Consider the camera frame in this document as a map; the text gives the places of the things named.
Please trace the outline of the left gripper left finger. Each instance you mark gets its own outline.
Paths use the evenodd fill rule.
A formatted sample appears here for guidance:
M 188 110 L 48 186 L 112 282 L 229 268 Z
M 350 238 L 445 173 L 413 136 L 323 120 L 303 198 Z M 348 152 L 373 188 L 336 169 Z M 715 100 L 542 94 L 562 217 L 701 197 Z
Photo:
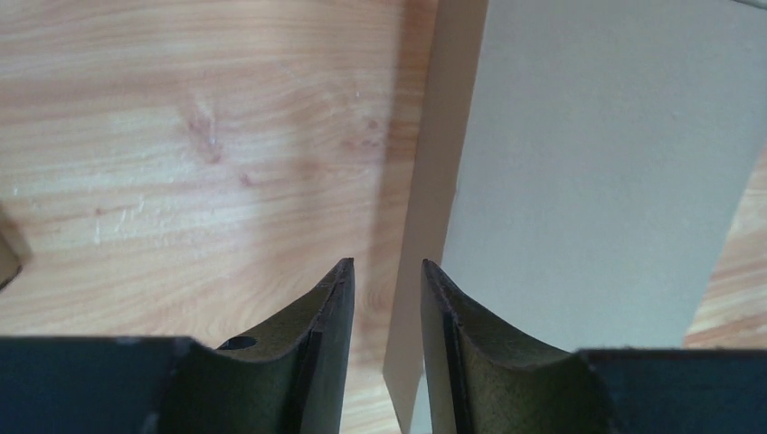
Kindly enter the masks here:
M 341 259 L 211 348 L 186 336 L 5 336 L 4 433 L 337 433 L 355 306 Z

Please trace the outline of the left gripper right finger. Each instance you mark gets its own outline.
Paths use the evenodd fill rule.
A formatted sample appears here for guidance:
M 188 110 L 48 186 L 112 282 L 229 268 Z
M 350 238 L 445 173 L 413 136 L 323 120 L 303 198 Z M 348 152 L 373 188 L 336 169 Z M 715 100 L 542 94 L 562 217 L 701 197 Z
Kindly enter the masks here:
M 421 266 L 425 376 L 436 433 L 763 433 L 763 349 L 566 352 Z

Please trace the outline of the large cardboard sheet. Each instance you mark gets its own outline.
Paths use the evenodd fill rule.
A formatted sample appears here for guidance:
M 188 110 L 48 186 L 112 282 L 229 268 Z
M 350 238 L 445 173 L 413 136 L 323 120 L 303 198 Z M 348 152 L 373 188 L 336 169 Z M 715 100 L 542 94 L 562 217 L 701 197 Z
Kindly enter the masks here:
M 421 264 L 564 350 L 675 347 L 766 140 L 763 1 L 441 1 L 383 377 L 430 433 Z

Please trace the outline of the small brown cardboard box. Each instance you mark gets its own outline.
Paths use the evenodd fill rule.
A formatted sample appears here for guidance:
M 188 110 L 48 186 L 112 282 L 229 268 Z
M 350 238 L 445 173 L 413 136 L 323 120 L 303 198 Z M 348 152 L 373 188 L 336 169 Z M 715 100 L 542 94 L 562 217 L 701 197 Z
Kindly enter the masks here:
M 1 281 L 0 288 L 4 290 L 23 270 L 21 257 L 15 252 L 4 235 L 1 235 Z

